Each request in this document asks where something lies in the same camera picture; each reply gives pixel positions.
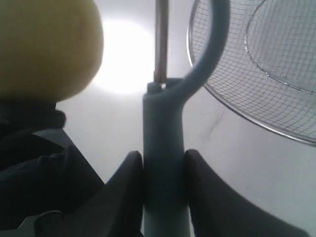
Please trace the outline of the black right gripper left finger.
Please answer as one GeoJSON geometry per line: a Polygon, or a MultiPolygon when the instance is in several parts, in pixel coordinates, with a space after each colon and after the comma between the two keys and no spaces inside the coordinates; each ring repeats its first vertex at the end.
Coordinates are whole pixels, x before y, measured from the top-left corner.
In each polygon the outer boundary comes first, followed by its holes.
{"type": "Polygon", "coordinates": [[[82,209],[82,237],[141,237],[143,164],[129,152],[111,179],[82,209]]]}

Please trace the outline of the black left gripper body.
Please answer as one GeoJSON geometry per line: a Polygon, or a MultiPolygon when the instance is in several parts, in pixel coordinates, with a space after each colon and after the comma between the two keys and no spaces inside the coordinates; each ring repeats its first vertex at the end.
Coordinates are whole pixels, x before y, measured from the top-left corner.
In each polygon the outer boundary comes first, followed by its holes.
{"type": "Polygon", "coordinates": [[[0,229],[48,211],[73,214],[104,185],[75,146],[14,165],[0,173],[0,229]]]}

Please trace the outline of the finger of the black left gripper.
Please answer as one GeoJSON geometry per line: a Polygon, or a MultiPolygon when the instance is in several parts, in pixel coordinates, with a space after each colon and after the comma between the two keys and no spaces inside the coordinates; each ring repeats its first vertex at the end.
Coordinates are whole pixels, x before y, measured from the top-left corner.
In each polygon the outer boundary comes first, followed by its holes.
{"type": "Polygon", "coordinates": [[[45,148],[57,145],[35,135],[36,132],[64,128],[66,115],[54,102],[1,99],[0,169],[36,158],[45,148]]]}

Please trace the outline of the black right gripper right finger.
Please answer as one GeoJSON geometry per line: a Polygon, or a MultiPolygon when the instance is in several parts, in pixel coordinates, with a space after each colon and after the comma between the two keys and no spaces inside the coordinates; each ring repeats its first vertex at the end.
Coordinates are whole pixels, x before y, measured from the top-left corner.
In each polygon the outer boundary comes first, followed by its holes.
{"type": "Polygon", "coordinates": [[[232,189],[193,149],[185,153],[188,203],[197,237],[307,237],[232,189]]]}

